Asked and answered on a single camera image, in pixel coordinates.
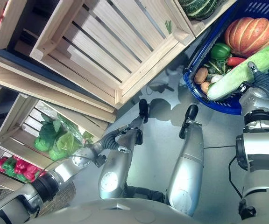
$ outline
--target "gray floor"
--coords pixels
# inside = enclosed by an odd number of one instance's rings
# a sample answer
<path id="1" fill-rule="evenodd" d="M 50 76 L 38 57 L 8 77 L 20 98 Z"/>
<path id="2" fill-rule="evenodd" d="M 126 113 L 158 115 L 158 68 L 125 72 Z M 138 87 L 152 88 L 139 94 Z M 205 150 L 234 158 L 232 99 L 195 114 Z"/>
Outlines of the gray floor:
<path id="1" fill-rule="evenodd" d="M 196 120 L 202 123 L 205 147 L 234 145 L 235 137 L 242 133 L 243 117 L 220 113 L 202 105 L 184 85 L 181 76 L 182 64 L 188 63 L 188 58 L 197 44 L 198 42 L 173 61 L 168 69 L 149 85 L 142 88 L 139 98 L 145 98 L 150 103 L 150 119 L 144 125 L 143 145 L 135 147 L 128 185 L 161 192 L 166 190 L 183 144 L 178 132 L 190 104 L 197 104 L 199 107 Z M 163 84 L 168 84 L 168 88 L 162 93 L 153 91 Z M 139 107 L 138 104 L 132 106 L 130 102 L 124 110 L 126 112 L 123 112 L 107 132 L 128 124 L 138 115 Z M 194 214 L 196 220 L 205 224 L 230 224 L 240 221 L 240 198 L 228 181 L 228 164 L 234 156 L 234 147 L 205 150 L 201 195 Z M 97 184 L 101 170 L 91 165 L 76 177 L 74 183 L 77 195 L 71 205 L 99 199 Z M 232 174 L 233 182 L 241 191 L 245 171 L 234 162 Z"/>

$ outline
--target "green leaf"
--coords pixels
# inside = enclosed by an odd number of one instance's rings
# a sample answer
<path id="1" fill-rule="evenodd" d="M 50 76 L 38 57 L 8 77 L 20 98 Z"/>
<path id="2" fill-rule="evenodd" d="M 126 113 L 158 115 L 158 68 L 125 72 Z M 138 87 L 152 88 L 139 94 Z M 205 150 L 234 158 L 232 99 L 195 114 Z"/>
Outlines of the green leaf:
<path id="1" fill-rule="evenodd" d="M 170 21 L 166 20 L 165 24 L 166 24 L 166 28 L 168 30 L 168 33 L 171 34 L 172 33 L 172 22 L 171 22 L 171 20 Z"/>
<path id="2" fill-rule="evenodd" d="M 61 121 L 60 121 L 60 120 L 54 120 L 54 121 L 52 122 L 52 124 L 54 125 L 54 129 L 55 129 L 55 131 L 58 132 L 59 129 L 60 129 L 60 127 L 61 127 Z"/>
<path id="3" fill-rule="evenodd" d="M 44 114 L 44 113 L 41 113 L 41 116 L 42 116 L 42 118 L 43 118 L 46 122 L 51 123 L 51 122 L 53 121 L 53 119 L 51 119 L 49 116 L 47 116 L 47 115 Z"/>

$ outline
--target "red bell pepper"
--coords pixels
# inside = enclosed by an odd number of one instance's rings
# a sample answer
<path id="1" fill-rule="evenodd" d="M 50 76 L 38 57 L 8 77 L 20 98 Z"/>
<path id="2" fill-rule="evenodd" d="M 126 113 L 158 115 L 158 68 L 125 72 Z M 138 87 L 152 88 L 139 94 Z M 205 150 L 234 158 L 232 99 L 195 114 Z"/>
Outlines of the red bell pepper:
<path id="1" fill-rule="evenodd" d="M 15 165 L 15 168 L 14 168 L 14 172 L 16 174 L 23 174 L 23 172 L 26 171 L 28 165 L 29 165 L 28 162 L 25 162 L 24 160 L 18 160 L 16 162 L 16 165 Z"/>
<path id="2" fill-rule="evenodd" d="M 27 169 L 23 172 L 24 176 L 31 182 L 33 182 L 36 177 L 35 177 L 35 173 L 40 170 L 38 167 L 32 165 L 32 164 L 29 164 L 27 166 Z"/>
<path id="3" fill-rule="evenodd" d="M 27 166 L 27 171 L 29 173 L 35 174 L 38 170 L 39 170 L 39 168 L 37 166 L 32 165 L 32 164 L 29 164 Z"/>
<path id="4" fill-rule="evenodd" d="M 0 171 L 5 172 L 5 170 L 2 168 L 3 163 L 7 160 L 7 157 L 0 158 Z"/>
<path id="5" fill-rule="evenodd" d="M 30 172 L 28 172 L 28 171 L 25 171 L 25 172 L 23 173 L 23 175 L 24 175 L 30 182 L 33 182 L 33 181 L 36 179 L 36 177 L 35 177 L 35 173 L 30 173 Z"/>

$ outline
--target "cabbage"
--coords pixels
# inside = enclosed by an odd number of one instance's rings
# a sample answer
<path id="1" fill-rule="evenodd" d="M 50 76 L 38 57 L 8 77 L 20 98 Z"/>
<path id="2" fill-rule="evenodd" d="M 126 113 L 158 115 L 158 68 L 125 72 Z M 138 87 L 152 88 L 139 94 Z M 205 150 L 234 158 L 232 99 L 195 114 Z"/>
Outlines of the cabbage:
<path id="1" fill-rule="evenodd" d="M 62 135 L 57 141 L 56 141 L 56 147 L 53 149 L 56 152 L 66 151 L 67 154 L 71 155 L 76 150 L 81 148 L 81 144 L 76 140 L 76 138 L 73 136 L 71 132 L 67 132 L 66 134 Z"/>
<path id="2" fill-rule="evenodd" d="M 57 161 L 59 159 L 62 159 L 63 157 L 66 157 L 67 156 L 67 151 L 56 152 L 54 149 L 51 149 L 49 151 L 49 154 L 50 154 L 50 158 L 53 161 Z"/>

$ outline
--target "plastic bag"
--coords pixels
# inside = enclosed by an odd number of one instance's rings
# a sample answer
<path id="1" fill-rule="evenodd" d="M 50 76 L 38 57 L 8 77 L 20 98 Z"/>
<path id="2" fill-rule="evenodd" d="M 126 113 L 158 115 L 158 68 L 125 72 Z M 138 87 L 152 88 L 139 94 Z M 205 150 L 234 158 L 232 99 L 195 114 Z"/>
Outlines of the plastic bag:
<path id="1" fill-rule="evenodd" d="M 52 149 L 49 151 L 49 154 L 50 154 L 50 158 L 53 161 L 57 161 L 59 159 L 62 159 L 63 157 L 68 156 L 67 151 L 65 151 L 65 150 L 62 150 L 60 152 L 56 152 L 54 149 Z"/>
<path id="2" fill-rule="evenodd" d="M 79 132 L 78 126 L 74 123 L 72 123 L 67 118 L 63 117 L 61 114 L 57 114 L 57 117 L 59 118 L 60 122 L 62 123 L 63 127 L 68 131 L 71 132 L 72 135 L 79 141 L 80 144 L 84 144 L 84 138 L 82 134 Z"/>

